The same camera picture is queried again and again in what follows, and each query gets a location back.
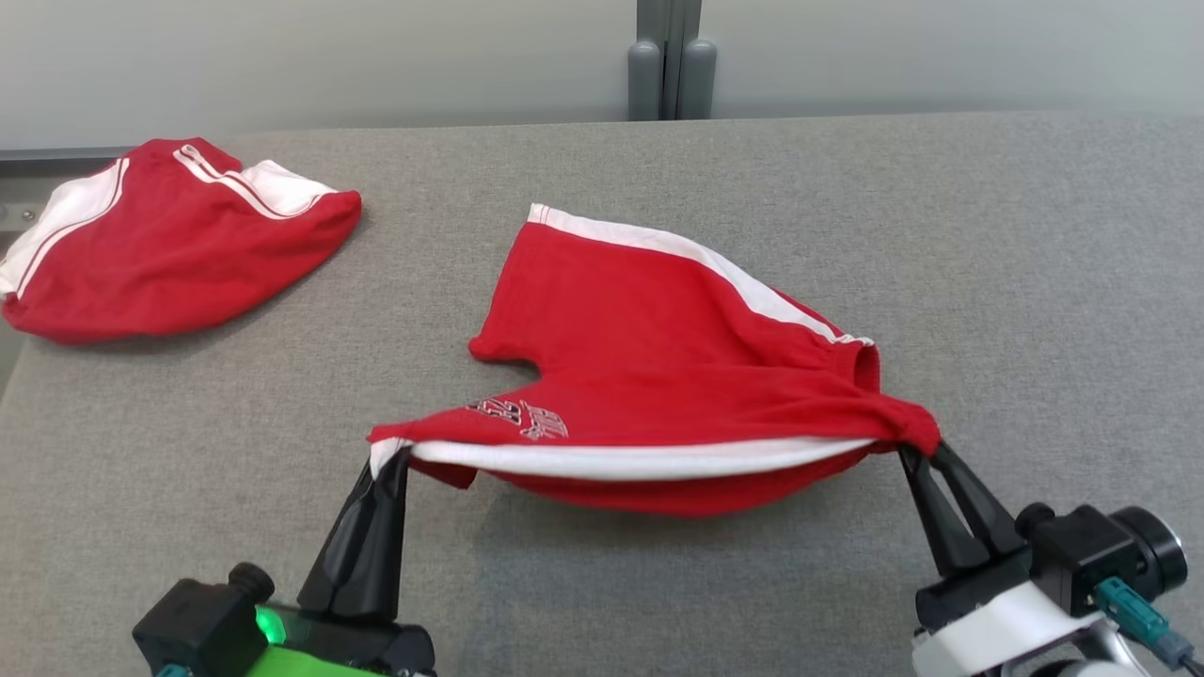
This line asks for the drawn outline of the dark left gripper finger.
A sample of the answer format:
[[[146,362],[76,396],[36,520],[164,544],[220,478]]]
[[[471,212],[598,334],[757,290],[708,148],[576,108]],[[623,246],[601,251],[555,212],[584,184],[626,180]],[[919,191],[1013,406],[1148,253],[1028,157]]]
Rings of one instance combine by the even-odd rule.
[[[377,604],[365,594],[356,573],[358,563],[367,551],[374,518],[374,479],[366,464],[299,591],[302,610],[335,617],[377,616]]]
[[[367,531],[354,575],[353,612],[362,620],[395,620],[403,566],[405,505],[411,451],[388,460],[365,498]]]

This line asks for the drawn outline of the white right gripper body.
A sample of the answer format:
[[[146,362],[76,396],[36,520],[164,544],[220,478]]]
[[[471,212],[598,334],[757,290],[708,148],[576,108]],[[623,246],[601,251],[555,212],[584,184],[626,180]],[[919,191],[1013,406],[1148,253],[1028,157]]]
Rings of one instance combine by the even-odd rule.
[[[1031,581],[1029,561],[1021,551],[916,591],[914,673],[1011,676],[1072,646],[1081,658],[1055,673],[1097,676],[1111,660],[1111,626],[1100,612],[1063,612]]]

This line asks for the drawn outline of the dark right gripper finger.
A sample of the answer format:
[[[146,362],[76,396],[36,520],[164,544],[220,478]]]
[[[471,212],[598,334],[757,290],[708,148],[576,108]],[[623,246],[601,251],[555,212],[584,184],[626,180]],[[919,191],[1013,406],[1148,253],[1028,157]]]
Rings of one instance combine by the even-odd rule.
[[[958,504],[970,532],[985,544],[991,557],[1009,557],[1023,549],[1026,541],[1016,532],[1014,518],[988,485],[956,454],[948,442],[939,443],[933,463]]]
[[[988,563],[988,549],[960,520],[936,481],[929,458],[911,447],[901,447],[898,455],[937,573],[955,577]]]

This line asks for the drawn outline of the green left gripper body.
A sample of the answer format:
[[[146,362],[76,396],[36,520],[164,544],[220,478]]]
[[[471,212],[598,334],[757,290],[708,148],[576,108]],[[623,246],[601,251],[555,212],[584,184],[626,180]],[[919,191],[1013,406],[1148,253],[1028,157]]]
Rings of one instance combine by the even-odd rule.
[[[267,641],[249,676],[436,676],[433,638],[420,625],[340,622],[288,606],[259,606]]]

